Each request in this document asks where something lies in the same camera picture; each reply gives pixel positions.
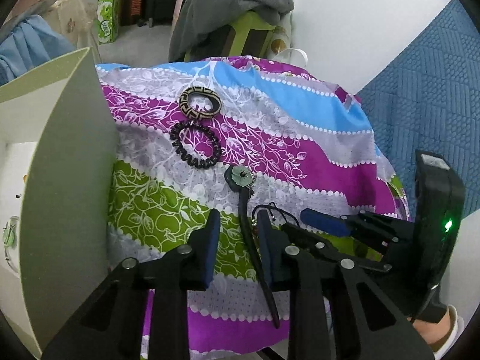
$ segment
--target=black hair clip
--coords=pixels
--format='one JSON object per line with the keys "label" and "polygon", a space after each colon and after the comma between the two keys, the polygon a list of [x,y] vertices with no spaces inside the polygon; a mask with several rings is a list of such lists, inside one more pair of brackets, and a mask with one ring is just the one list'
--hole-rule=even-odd
{"label": "black hair clip", "polygon": [[238,219],[240,221],[240,230],[243,237],[243,242],[245,242],[245,246],[250,255],[251,263],[255,269],[255,272],[257,273],[258,282],[260,283],[263,295],[265,296],[268,310],[272,315],[273,324],[278,329],[280,327],[280,317],[278,316],[277,304],[275,303],[272,290],[265,280],[262,269],[262,260],[260,260],[260,256],[258,255],[250,221],[247,215],[248,199],[254,194],[254,191],[251,189],[251,187],[255,182],[256,174],[246,166],[231,165],[225,171],[224,177],[230,189],[239,193]]}

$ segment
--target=green fabric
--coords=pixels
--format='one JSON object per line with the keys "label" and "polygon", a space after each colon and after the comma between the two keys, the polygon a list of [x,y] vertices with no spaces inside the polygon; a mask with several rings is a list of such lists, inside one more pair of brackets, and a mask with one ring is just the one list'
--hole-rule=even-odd
{"label": "green fabric", "polygon": [[[143,245],[167,252],[202,228],[210,209],[183,196],[172,186],[133,169],[114,165],[109,221],[123,234]],[[220,240],[215,272],[255,280],[255,270],[244,248],[238,217],[220,212]]]}

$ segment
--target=green led light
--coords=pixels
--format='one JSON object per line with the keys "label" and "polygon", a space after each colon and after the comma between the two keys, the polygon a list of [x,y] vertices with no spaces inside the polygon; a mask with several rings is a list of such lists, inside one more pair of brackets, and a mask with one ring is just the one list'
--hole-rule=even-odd
{"label": "green led light", "polygon": [[448,220],[447,223],[445,223],[445,233],[448,233],[448,231],[452,228],[453,222],[451,219]]}

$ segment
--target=blue cloth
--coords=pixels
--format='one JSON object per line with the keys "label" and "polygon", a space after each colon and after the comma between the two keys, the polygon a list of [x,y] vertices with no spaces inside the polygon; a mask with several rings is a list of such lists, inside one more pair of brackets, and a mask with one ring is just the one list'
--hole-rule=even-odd
{"label": "blue cloth", "polygon": [[74,50],[47,22],[32,15],[20,22],[0,44],[0,86],[32,68]]}
{"label": "blue cloth", "polygon": [[104,69],[105,71],[112,71],[113,69],[128,69],[130,66],[126,64],[97,64],[97,67]]}
{"label": "blue cloth", "polygon": [[443,155],[480,207],[480,34],[458,0],[359,93],[415,213],[415,149]]}

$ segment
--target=blue quilted blanket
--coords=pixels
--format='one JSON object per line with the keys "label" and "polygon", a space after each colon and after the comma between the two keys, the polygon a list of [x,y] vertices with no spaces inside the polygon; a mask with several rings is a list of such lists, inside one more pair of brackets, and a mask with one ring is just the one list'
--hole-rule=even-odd
{"label": "blue quilted blanket", "polygon": [[480,207],[480,33],[458,0],[358,95],[415,214],[415,149],[442,154]]}

